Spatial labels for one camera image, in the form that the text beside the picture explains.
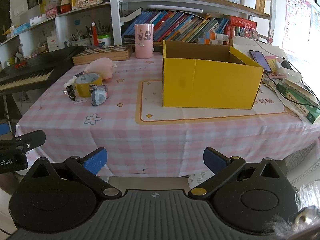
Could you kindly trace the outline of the black binder clip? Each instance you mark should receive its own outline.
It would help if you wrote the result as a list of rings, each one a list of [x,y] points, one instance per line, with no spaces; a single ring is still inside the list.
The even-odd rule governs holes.
[[[76,96],[75,96],[74,85],[66,86],[65,89],[63,90],[63,93],[67,95],[70,100],[75,101]]]

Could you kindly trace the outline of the small blue grey toy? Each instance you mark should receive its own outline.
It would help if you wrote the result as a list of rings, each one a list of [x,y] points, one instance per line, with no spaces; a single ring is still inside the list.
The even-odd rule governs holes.
[[[91,103],[93,106],[99,106],[103,104],[109,97],[106,85],[89,85],[89,92],[91,94]]]

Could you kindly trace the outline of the yellow packing tape roll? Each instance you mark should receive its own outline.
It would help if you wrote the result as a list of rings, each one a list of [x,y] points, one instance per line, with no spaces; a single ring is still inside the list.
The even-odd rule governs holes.
[[[102,77],[98,73],[82,74],[74,80],[76,92],[81,98],[91,96],[90,85],[100,86],[103,83]]]

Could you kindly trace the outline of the pink plush pig toy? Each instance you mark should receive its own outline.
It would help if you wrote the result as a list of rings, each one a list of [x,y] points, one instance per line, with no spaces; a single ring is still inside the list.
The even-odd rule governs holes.
[[[103,81],[111,81],[117,65],[108,57],[92,61],[84,70],[84,74],[97,73]]]

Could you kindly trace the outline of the pink checkered tablecloth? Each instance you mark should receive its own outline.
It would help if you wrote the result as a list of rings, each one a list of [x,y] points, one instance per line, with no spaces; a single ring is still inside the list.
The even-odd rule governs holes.
[[[30,164],[39,157],[62,162],[104,147],[108,161],[101,176],[181,177],[206,169],[207,147],[259,162],[319,142],[319,126],[289,113],[265,86],[250,110],[163,107],[161,54],[118,61],[107,86],[110,96],[99,106],[63,93],[64,84],[83,70],[74,66],[18,122],[17,135],[38,129],[46,134],[45,144],[28,153]]]

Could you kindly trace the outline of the black Yamaha keyboard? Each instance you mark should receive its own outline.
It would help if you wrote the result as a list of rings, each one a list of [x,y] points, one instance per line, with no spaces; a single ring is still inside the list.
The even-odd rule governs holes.
[[[1,95],[49,88],[73,66],[83,46],[44,53],[1,70]]]

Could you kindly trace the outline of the yellow cardboard box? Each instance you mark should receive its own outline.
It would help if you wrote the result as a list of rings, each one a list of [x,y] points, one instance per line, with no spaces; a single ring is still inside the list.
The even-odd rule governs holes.
[[[234,47],[163,42],[164,107],[251,109],[264,69]]]

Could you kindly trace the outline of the smartphone on table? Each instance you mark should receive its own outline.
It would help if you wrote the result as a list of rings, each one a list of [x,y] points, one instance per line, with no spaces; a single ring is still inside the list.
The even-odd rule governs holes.
[[[272,69],[268,64],[268,61],[264,57],[263,53],[256,50],[250,50],[249,54],[251,55],[252,59],[262,66],[267,73],[272,73]]]

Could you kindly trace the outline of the wooden chessboard box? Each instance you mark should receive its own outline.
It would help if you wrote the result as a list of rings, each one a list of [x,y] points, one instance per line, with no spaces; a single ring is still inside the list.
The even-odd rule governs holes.
[[[92,61],[107,57],[112,61],[126,61],[132,54],[132,45],[110,46],[107,48],[85,49],[73,57],[74,65],[89,64]]]

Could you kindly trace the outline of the white bookshelf unit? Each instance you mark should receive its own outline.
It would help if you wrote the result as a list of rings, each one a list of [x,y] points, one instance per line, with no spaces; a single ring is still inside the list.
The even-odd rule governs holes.
[[[170,9],[202,16],[270,19],[270,15],[262,11],[225,0],[105,0],[89,7],[72,7],[71,11],[64,14],[60,11],[61,1],[20,1],[14,14],[16,21],[6,27],[1,26],[1,30],[9,30],[10,26],[22,27],[17,35],[11,31],[11,38],[1,43],[2,67],[7,66],[8,59],[18,48],[21,48],[25,57],[31,56],[41,42],[54,50],[66,48],[71,44],[72,33],[84,33],[92,22],[109,25],[112,45],[121,45],[124,25],[129,22],[129,14],[137,9]]]

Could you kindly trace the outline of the red glue bottle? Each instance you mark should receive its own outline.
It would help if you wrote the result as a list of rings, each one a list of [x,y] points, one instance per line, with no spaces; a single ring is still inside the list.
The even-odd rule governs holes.
[[[93,33],[92,34],[92,36],[93,36],[93,44],[95,46],[98,46],[99,42],[98,42],[98,33],[97,33],[96,23],[93,22],[91,24],[91,26],[92,26],[92,33]]]

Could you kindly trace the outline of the red white doll jar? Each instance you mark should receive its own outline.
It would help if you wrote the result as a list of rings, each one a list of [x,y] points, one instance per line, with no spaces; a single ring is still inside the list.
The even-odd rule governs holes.
[[[72,10],[72,5],[70,0],[62,0],[60,3],[60,11],[62,14]]]

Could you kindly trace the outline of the pink cylindrical canister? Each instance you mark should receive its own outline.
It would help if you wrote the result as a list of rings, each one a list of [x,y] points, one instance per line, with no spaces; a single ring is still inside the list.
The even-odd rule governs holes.
[[[153,24],[135,24],[135,56],[138,59],[153,57]]]

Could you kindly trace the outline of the red dictionary book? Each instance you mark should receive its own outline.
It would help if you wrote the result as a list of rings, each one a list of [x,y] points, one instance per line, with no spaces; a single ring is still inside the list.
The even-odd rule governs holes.
[[[257,28],[256,22],[236,16],[229,16],[229,23],[230,25],[245,29],[255,30]]]

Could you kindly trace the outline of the row of colourful books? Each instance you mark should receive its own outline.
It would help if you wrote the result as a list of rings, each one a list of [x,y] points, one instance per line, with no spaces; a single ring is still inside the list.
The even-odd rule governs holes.
[[[229,19],[224,17],[201,17],[191,12],[172,10],[143,10],[133,18],[122,38],[124,42],[133,42],[135,25],[151,24],[155,42],[173,40],[195,43],[199,38],[204,38],[205,33],[223,34],[228,23]]]

